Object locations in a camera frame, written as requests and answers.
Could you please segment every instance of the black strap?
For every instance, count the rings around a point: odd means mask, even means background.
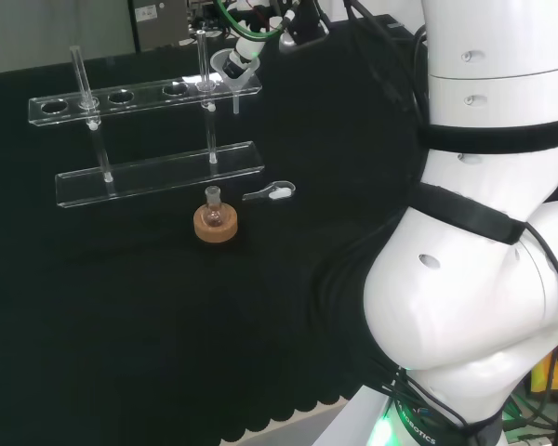
[[[394,402],[401,423],[411,437],[422,446],[496,446],[502,435],[502,407],[496,414],[469,425],[451,430],[431,423],[434,410],[427,405],[419,411],[413,410],[400,401]]]
[[[517,243],[525,229],[525,223],[496,209],[425,183],[411,191],[409,206],[455,228],[506,244]]]
[[[558,147],[558,121],[505,128],[424,125],[418,130],[418,141],[426,149],[454,153],[500,155],[546,151]]]

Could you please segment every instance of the black tablecloth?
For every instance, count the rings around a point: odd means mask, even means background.
[[[196,48],[87,72],[93,88],[195,73]],[[193,235],[204,186],[58,208],[54,175],[96,165],[90,137],[29,125],[27,100],[74,91],[72,67],[0,75],[0,445],[214,445],[360,386],[310,334],[309,280],[402,204],[412,119],[346,27],[291,56],[268,45],[259,78],[239,116],[218,103],[217,129],[219,144],[254,140],[266,169],[219,183],[240,230],[209,246]],[[112,163],[206,146],[198,104],[106,117],[103,132]],[[279,179],[294,198],[240,202]]]

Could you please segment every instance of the green led light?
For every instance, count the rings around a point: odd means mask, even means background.
[[[391,421],[388,417],[380,418],[374,425],[366,446],[399,446],[399,441],[392,434]]]

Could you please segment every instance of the acrylic test tube rack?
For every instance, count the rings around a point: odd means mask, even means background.
[[[209,73],[206,33],[196,32],[200,75],[146,84],[93,90],[86,77],[79,46],[72,46],[79,92],[29,100],[29,122],[53,125],[85,120],[99,166],[56,175],[56,202],[61,207],[99,203],[145,193],[170,190],[228,177],[258,173],[264,164],[254,142],[217,147],[215,100],[232,98],[233,112],[239,112],[239,97],[261,89],[255,59],[238,79],[222,70],[230,49],[211,58],[216,73]],[[146,111],[155,108],[200,103],[206,115],[207,148],[124,164],[110,164],[101,128],[102,116]]]

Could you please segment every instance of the gray cabinet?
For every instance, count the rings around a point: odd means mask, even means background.
[[[126,0],[0,0],[0,72],[134,52]]]

